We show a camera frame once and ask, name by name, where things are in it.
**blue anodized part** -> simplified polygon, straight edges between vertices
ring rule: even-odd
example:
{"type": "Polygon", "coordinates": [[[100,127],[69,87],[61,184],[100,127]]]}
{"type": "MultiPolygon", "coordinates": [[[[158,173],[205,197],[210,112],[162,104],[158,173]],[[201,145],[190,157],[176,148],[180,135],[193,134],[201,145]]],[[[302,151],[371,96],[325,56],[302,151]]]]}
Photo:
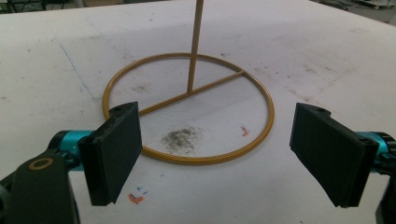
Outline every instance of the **blue anodized part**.
{"type": "MultiPolygon", "coordinates": [[[[81,139],[82,137],[90,135],[91,133],[92,131],[68,132],[64,136],[64,139],[62,140],[62,143],[60,145],[60,150],[68,151],[74,158],[77,158],[79,161],[81,161],[81,157],[79,155],[79,149],[78,149],[78,140],[81,139]]],[[[73,171],[83,171],[83,170],[84,167],[82,166],[82,163],[80,163],[79,166],[73,169],[73,171]]]]}
{"type": "Polygon", "coordinates": [[[378,151],[376,152],[376,156],[379,156],[382,153],[388,153],[389,152],[387,143],[377,133],[356,132],[356,134],[358,134],[358,135],[360,135],[362,137],[365,137],[365,138],[373,139],[374,141],[376,141],[379,144],[378,151]]]}

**ink mark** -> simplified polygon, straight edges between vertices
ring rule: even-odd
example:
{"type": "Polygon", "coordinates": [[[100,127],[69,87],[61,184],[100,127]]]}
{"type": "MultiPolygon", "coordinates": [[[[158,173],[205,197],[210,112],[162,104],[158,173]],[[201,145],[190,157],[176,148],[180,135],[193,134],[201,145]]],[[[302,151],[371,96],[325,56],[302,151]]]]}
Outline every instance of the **ink mark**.
{"type": "Polygon", "coordinates": [[[250,131],[244,126],[241,126],[242,131],[244,131],[244,134],[242,134],[242,136],[246,137],[248,136],[248,134],[250,133],[250,131]]]}
{"type": "Polygon", "coordinates": [[[139,203],[141,203],[141,202],[143,202],[143,201],[145,200],[145,198],[142,197],[142,196],[136,198],[132,193],[130,193],[130,194],[128,195],[128,198],[129,198],[129,200],[130,200],[132,203],[135,203],[135,204],[139,204],[139,203]]]}

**circular hoop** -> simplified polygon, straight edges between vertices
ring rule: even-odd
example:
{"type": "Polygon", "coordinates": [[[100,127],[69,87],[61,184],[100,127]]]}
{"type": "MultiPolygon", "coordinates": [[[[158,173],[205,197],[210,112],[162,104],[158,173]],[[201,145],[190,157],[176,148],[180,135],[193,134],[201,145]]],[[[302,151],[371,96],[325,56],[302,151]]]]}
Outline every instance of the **circular hoop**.
{"type": "MultiPolygon", "coordinates": [[[[113,78],[110,79],[108,82],[104,94],[103,94],[103,100],[102,100],[102,108],[103,108],[103,113],[105,116],[105,119],[108,119],[109,113],[109,99],[110,99],[110,93],[113,90],[114,86],[117,84],[117,82],[125,76],[128,72],[131,70],[135,69],[138,66],[141,66],[145,63],[152,63],[155,61],[163,60],[163,59],[174,59],[174,58],[190,58],[189,53],[167,53],[167,54],[159,54],[159,55],[154,55],[150,56],[144,59],[141,59],[139,61],[136,61],[134,63],[130,63],[129,65],[125,66],[122,68],[113,78]]],[[[176,164],[184,164],[184,165],[209,165],[209,164],[217,164],[221,162],[226,162],[226,161],[231,161],[234,160],[238,157],[241,157],[249,151],[253,150],[258,144],[260,144],[265,137],[268,135],[269,132],[271,132],[272,126],[274,124],[274,119],[275,119],[275,108],[274,108],[274,103],[271,99],[271,96],[268,92],[267,89],[264,88],[264,86],[260,83],[260,81],[246,72],[244,69],[241,67],[226,62],[222,59],[214,58],[211,56],[203,55],[203,54],[198,54],[197,59],[202,60],[202,61],[207,61],[210,63],[217,63],[219,65],[225,66],[227,68],[230,68],[237,72],[232,78],[234,77],[239,77],[239,76],[244,76],[246,77],[249,81],[251,81],[262,93],[263,97],[265,98],[265,101],[268,106],[268,118],[267,118],[267,123],[262,130],[262,132],[259,134],[259,136],[256,137],[252,142],[249,144],[245,145],[244,147],[240,147],[237,150],[234,150],[232,152],[216,155],[216,156],[209,156],[209,157],[182,157],[182,156],[175,156],[167,153],[163,153],[154,149],[151,149],[149,147],[143,147],[142,153],[146,156],[149,156],[153,159],[159,160],[159,161],[167,161],[171,163],[176,163],[176,164]]],[[[227,80],[230,80],[230,78],[225,78],[223,81],[220,83],[223,83],[227,80]]],[[[201,90],[198,91],[193,91],[192,93],[185,93],[183,95],[180,95],[181,97],[176,97],[171,99],[169,102],[163,105],[169,105],[174,102],[177,102],[178,100],[184,99],[188,96],[194,95],[196,93],[199,93],[201,91],[204,91],[216,86],[217,84],[209,84],[207,88],[202,88],[201,90]]],[[[140,116],[143,116],[149,112],[152,112],[158,108],[162,108],[161,106],[152,106],[150,108],[144,109],[139,111],[140,116]]]]}

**scratch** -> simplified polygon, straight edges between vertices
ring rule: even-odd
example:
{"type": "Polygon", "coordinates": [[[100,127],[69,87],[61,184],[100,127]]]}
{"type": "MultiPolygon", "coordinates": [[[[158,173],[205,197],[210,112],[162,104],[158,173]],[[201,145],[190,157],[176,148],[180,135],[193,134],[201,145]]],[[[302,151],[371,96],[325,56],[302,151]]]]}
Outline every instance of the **scratch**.
{"type": "Polygon", "coordinates": [[[91,98],[92,98],[93,100],[95,100],[95,98],[93,97],[92,92],[91,92],[90,89],[88,88],[87,84],[85,84],[85,82],[82,80],[82,77],[81,77],[81,75],[79,74],[79,72],[78,72],[76,66],[74,65],[72,59],[70,58],[69,54],[67,53],[66,49],[64,48],[64,46],[62,45],[62,43],[61,43],[60,41],[59,41],[59,46],[60,46],[61,49],[64,51],[64,54],[66,55],[67,59],[69,60],[70,64],[72,65],[72,67],[73,67],[74,71],[76,72],[76,75],[78,76],[79,80],[81,81],[82,86],[84,86],[85,90],[87,90],[87,92],[88,92],[88,94],[91,96],[91,98]]]}

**dirt stain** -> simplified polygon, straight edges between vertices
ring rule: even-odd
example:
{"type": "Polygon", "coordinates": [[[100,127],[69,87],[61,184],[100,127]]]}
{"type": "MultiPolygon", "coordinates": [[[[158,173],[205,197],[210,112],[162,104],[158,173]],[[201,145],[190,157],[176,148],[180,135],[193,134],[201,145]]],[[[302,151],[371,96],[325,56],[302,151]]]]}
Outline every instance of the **dirt stain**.
{"type": "Polygon", "coordinates": [[[161,141],[172,154],[190,154],[201,138],[201,130],[190,127],[170,132],[161,141]]]}
{"type": "Polygon", "coordinates": [[[303,99],[306,102],[309,102],[313,99],[313,97],[309,97],[309,96],[303,96],[301,94],[299,94],[297,91],[295,90],[289,90],[289,92],[293,93],[294,95],[296,95],[297,97],[303,99]]]}
{"type": "Polygon", "coordinates": [[[315,71],[313,68],[311,68],[310,66],[308,66],[306,64],[304,64],[304,67],[305,67],[305,71],[307,71],[310,74],[316,74],[317,73],[317,71],[315,71]]]}
{"type": "Polygon", "coordinates": [[[150,89],[150,83],[142,83],[132,88],[133,91],[137,93],[147,93],[150,89]]]}

